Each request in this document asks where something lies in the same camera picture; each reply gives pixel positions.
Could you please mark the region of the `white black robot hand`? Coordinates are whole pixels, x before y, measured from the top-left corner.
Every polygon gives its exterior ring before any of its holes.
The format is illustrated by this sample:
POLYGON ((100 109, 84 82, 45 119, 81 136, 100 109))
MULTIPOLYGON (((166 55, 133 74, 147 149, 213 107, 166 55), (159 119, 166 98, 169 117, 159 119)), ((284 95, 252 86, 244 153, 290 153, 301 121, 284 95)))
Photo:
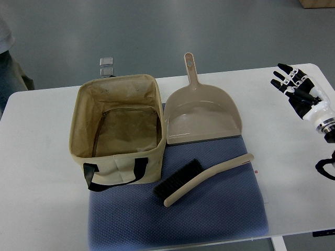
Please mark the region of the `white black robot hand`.
POLYGON ((271 84, 288 97, 288 102, 298 116, 315 124, 334 120, 330 100, 322 88, 309 75, 290 65, 279 63, 285 75, 274 71, 276 79, 271 84))

